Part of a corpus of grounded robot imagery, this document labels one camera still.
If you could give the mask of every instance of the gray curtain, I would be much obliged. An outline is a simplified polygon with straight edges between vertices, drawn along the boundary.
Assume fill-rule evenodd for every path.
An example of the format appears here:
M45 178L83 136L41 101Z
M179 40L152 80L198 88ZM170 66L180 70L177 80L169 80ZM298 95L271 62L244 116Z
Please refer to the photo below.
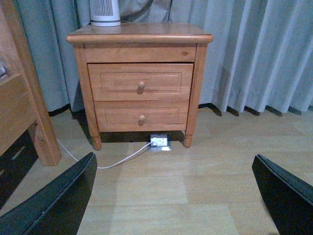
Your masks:
M66 35L89 23L87 0L17 0L50 111L83 108ZM209 31L200 103L285 113L313 105L312 0L120 0L130 22L188 22Z
M84 108L68 33L88 25L86 0L16 0L48 111Z

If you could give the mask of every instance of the wooden floor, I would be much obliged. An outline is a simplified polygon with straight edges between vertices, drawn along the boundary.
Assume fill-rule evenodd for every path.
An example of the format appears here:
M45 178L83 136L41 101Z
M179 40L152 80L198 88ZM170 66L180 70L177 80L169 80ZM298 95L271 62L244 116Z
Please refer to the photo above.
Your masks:
M59 140L80 159L93 151L86 120L69 111L52 117ZM99 166L111 165L146 143L148 133L103 134ZM170 152L145 151L97 171L79 235L277 235L251 165L262 154L313 185L313 112L239 117L200 109L193 145L172 132ZM53 180L74 160L62 149L57 167L39 160L11 196L3 214Z

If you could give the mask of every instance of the wooden drawer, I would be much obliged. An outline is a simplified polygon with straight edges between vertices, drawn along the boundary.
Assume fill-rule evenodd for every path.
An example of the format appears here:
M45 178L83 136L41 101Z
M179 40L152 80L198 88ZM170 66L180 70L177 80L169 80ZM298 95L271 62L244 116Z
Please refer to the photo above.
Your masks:
M95 102L100 131L183 130L188 101Z
M189 100L193 64L88 64L94 101Z
M194 62L196 44L85 44L87 63Z

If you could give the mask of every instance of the electrical outlet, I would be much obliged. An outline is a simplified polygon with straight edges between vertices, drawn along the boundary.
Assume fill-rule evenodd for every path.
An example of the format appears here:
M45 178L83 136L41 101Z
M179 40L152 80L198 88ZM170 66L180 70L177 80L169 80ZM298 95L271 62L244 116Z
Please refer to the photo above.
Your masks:
M167 147L167 134L152 134L150 136L151 139L151 147Z

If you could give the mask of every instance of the drawer knob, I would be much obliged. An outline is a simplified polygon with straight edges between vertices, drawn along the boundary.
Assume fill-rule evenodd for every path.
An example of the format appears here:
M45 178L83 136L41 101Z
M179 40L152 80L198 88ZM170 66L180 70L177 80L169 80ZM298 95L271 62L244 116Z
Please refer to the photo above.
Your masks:
M140 115L139 121L145 121L145 120L146 120L146 117L144 115Z
M138 87L144 89L146 87L146 84L144 82L139 82Z

